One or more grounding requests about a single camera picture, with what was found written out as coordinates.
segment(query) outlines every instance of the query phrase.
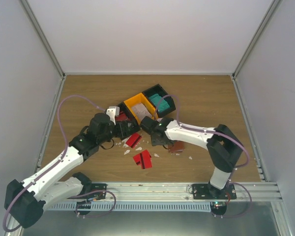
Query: wooden floor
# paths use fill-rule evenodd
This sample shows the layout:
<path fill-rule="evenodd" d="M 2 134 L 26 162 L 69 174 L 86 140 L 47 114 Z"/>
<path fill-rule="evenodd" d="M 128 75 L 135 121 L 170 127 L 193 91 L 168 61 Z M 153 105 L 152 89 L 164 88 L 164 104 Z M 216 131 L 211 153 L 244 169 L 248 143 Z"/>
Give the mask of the wooden floor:
<path fill-rule="evenodd" d="M 107 108 L 158 83 L 167 93 L 179 97 L 181 122 L 204 127 L 225 124 L 248 149 L 251 162 L 247 167 L 236 171 L 234 181 L 260 181 L 236 92 L 229 76 L 67 76 L 60 100 L 72 94 L 80 94 L 100 107 Z M 61 108 L 60 118 L 68 140 L 88 125 L 90 119 L 98 112 L 99 110 L 83 99 L 67 100 Z M 82 172 L 93 181 L 209 181 L 214 165 L 208 151 L 186 144 L 183 153 L 170 155 L 163 147 L 152 147 L 148 135 L 143 131 L 140 133 L 143 134 L 143 138 L 137 147 L 147 149 L 151 153 L 151 169 L 142 170 L 137 166 L 132 157 L 140 151 L 122 147 L 122 144 L 114 146 L 111 150 L 100 149 L 63 179 L 75 172 Z M 55 119 L 42 165 L 46 165 L 59 155 L 63 148 L 63 137 Z M 244 163 L 245 159 L 245 155 L 242 154 L 239 164 Z"/>

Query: yellow box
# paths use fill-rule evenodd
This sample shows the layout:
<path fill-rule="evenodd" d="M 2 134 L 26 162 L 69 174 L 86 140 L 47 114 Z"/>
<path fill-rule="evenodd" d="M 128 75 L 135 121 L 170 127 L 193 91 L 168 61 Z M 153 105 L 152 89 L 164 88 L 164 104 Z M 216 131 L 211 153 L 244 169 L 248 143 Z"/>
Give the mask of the yellow box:
<path fill-rule="evenodd" d="M 131 109 L 133 106 L 142 103 L 148 110 L 148 112 L 154 116 L 155 113 L 155 107 L 148 101 L 148 99 L 143 95 L 143 93 L 139 93 L 127 100 L 124 101 L 125 105 L 129 109 L 129 111 L 132 113 L 134 118 L 137 120 L 138 124 L 141 123 L 140 119 L 136 116 L 136 114 Z"/>

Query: metal base plate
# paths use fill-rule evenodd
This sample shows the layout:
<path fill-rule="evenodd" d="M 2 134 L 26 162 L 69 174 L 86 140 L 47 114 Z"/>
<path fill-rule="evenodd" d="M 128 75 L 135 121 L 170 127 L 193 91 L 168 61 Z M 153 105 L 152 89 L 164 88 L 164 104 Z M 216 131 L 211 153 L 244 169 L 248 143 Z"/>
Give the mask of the metal base plate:
<path fill-rule="evenodd" d="M 228 192 L 231 196 L 231 199 L 236 199 L 236 191 L 233 184 L 230 184 L 229 186 L 225 187 L 225 192 Z M 192 193 L 193 193 L 193 199 L 213 199 L 211 196 L 207 183 L 201 184 L 193 184 L 192 185 Z M 221 194 L 217 199 L 221 200 L 227 200 L 228 196 L 226 194 Z"/>

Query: mounting plate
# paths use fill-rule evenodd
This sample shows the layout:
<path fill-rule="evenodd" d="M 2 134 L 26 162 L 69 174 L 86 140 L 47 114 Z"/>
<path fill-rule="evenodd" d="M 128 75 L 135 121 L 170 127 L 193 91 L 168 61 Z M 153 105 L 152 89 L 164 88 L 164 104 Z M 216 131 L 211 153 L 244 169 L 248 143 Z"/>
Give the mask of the mounting plate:
<path fill-rule="evenodd" d="M 233 184 L 230 184 L 228 187 L 225 187 L 225 192 L 228 192 L 231 196 L 231 200 L 236 199 L 237 195 L 235 192 L 235 187 Z M 192 194 L 193 199 L 213 199 L 211 196 L 207 183 L 197 183 L 192 185 Z M 228 196 L 226 194 L 221 194 L 218 198 L 221 200 L 227 200 Z"/>
<path fill-rule="evenodd" d="M 107 184 L 105 183 L 92 183 L 89 190 L 87 192 L 95 191 L 95 190 L 106 190 L 107 189 Z M 87 195 L 86 197 L 80 197 L 76 199 L 89 199 L 89 198 L 96 198 L 97 200 L 105 199 L 106 198 L 106 193 L 94 193 Z"/>

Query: white robotic arm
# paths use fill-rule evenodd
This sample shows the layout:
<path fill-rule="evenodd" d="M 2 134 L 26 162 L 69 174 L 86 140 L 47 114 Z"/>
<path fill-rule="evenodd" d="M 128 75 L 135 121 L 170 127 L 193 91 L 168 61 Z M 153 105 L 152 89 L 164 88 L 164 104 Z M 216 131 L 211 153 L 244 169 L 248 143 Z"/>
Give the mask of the white robotic arm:
<path fill-rule="evenodd" d="M 85 183 L 91 182 L 85 175 L 78 173 L 61 184 L 55 184 L 66 173 L 95 154 L 104 142 L 118 137 L 120 129 L 124 129 L 122 125 L 129 129 L 127 123 L 116 126 L 115 116 L 118 113 L 118 107 L 109 107 L 106 114 L 97 113 L 89 126 L 83 128 L 68 147 L 47 166 L 22 182 L 13 180 L 8 184 L 5 209 L 8 209 L 15 197 L 30 185 L 10 210 L 10 214 L 23 228 L 36 223 L 43 212 L 55 203 L 79 195 Z"/>
<path fill-rule="evenodd" d="M 218 197 L 221 194 L 242 153 L 242 150 L 231 141 L 214 135 L 214 132 L 221 132 L 237 140 L 229 128 L 225 125 L 219 125 L 217 128 L 198 127 L 178 123 L 177 120 L 172 118 L 163 118 L 160 122 L 157 122 L 149 117 L 145 117 L 140 126 L 151 135 L 153 146 L 183 141 L 208 150 L 215 165 L 209 182 L 210 193 L 213 197 Z"/>

